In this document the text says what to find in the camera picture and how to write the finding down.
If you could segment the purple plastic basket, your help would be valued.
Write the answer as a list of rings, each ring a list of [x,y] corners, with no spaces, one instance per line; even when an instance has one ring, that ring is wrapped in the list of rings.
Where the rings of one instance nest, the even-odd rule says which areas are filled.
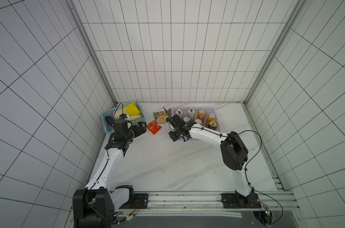
[[[216,110],[212,107],[173,108],[169,118],[170,138],[176,141],[201,140],[217,143],[225,136],[220,132]]]

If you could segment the silver white drink can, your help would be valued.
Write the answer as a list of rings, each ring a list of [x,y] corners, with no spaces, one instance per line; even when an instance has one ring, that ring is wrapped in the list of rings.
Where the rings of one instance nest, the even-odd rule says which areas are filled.
[[[176,111],[175,111],[175,114],[176,115],[178,115],[181,119],[183,119],[183,111],[181,110],[181,109],[177,109]]]

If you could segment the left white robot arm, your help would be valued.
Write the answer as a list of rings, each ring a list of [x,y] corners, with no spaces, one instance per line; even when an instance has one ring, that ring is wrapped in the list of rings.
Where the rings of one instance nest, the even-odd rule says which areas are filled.
[[[133,125],[130,120],[115,120],[102,162],[84,189],[72,197],[73,221],[76,228],[110,228],[136,216],[147,206],[147,194],[134,193],[133,186],[120,185],[114,191],[112,175],[125,157],[129,145],[147,131],[145,122]]]

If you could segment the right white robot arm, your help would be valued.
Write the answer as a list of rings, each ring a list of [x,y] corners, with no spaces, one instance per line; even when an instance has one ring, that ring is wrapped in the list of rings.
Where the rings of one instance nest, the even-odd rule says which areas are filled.
[[[226,209],[260,209],[258,195],[246,179],[244,165],[248,162],[248,149],[236,132],[221,133],[204,127],[195,121],[182,120],[178,115],[168,117],[172,127],[169,136],[172,141],[180,138],[187,141],[198,139],[221,150],[224,164],[233,172],[235,191],[221,194],[221,202]]]

